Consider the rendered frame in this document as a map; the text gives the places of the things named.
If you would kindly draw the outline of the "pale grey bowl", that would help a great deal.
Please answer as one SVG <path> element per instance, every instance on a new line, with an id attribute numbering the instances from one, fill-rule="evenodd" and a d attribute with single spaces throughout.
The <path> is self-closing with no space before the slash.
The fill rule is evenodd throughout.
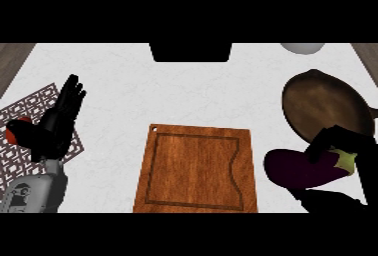
<path id="1" fill-rule="evenodd" d="M 282 43 L 282 47 L 292 53 L 310 55 L 320 51 L 323 43 Z"/>

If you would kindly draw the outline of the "black appliance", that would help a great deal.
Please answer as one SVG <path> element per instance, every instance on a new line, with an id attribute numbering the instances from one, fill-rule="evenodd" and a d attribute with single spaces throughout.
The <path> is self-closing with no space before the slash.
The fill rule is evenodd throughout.
<path id="1" fill-rule="evenodd" d="M 150 43 L 155 62 L 226 62 L 230 43 Z"/>

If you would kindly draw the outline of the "brown wooden cutting board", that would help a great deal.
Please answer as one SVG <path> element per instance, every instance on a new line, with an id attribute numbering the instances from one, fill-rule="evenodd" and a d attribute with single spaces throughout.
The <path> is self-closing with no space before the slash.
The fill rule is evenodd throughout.
<path id="1" fill-rule="evenodd" d="M 251 132 L 246 129 L 149 126 L 133 211 L 257 211 Z"/>

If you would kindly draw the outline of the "brown round pan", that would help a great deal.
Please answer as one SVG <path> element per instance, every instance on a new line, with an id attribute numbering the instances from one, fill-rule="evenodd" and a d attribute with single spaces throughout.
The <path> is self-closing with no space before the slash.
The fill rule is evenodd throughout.
<path id="1" fill-rule="evenodd" d="M 372 136 L 378 109 L 372 108 L 354 88 L 317 69 L 297 74 L 282 90 L 286 122 L 310 143 L 323 128 L 334 125 Z"/>

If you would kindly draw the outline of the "red round object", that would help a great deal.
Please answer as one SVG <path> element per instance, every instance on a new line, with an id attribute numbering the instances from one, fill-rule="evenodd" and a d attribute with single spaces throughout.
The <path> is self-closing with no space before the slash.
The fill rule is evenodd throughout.
<path id="1" fill-rule="evenodd" d="M 31 118 L 28 116 L 19 117 L 18 120 L 32 123 Z M 7 128 L 6 128 L 6 140 L 7 140 L 9 144 L 18 145 L 16 137 Z"/>

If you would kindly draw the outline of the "dark purple eggplant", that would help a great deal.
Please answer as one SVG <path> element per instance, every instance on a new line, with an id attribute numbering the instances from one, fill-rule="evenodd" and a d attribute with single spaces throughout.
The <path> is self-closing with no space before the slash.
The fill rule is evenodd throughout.
<path id="1" fill-rule="evenodd" d="M 274 149 L 264 156 L 263 166 L 269 180 L 283 188 L 305 189 L 325 185 L 354 173 L 356 153 L 339 149 L 320 153 L 316 163 L 304 152 Z"/>

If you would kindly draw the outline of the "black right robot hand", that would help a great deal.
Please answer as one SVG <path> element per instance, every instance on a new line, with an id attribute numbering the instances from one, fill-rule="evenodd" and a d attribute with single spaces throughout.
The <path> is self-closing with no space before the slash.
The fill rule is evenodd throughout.
<path id="1" fill-rule="evenodd" d="M 320 154 L 331 147 L 357 154 L 356 167 L 366 205 L 341 192 L 289 189 L 289 193 L 311 214 L 378 214 L 378 143 L 375 138 L 338 125 L 323 128 L 305 149 L 311 164 L 319 161 Z"/>

